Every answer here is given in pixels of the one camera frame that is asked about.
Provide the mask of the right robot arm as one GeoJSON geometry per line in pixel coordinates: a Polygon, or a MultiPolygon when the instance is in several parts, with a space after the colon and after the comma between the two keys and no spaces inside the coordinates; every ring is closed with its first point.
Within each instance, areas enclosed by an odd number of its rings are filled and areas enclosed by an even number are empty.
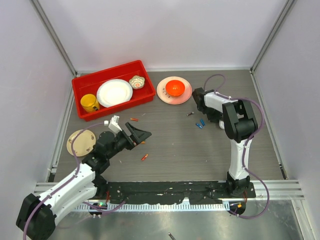
{"type": "Polygon", "coordinates": [[[231,144],[230,167],[226,178],[226,193],[233,198],[241,195],[250,185],[246,170],[253,133],[258,122],[248,100],[235,99],[217,91],[196,88],[192,92],[198,111],[208,120],[220,124],[231,144]]]}

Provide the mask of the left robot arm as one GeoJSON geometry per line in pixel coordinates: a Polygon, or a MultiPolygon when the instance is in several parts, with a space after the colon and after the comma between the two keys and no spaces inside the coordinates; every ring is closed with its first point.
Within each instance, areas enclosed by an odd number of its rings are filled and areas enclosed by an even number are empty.
{"type": "Polygon", "coordinates": [[[103,123],[109,130],[99,135],[83,161],[76,160],[76,169],[67,177],[39,195],[31,193],[24,198],[16,220],[24,240],[47,240],[79,204],[91,198],[102,199],[108,188],[102,173],[110,166],[110,159],[124,149],[132,150],[152,135],[129,122],[125,126],[130,134],[126,134],[118,120],[115,115],[103,123]]]}

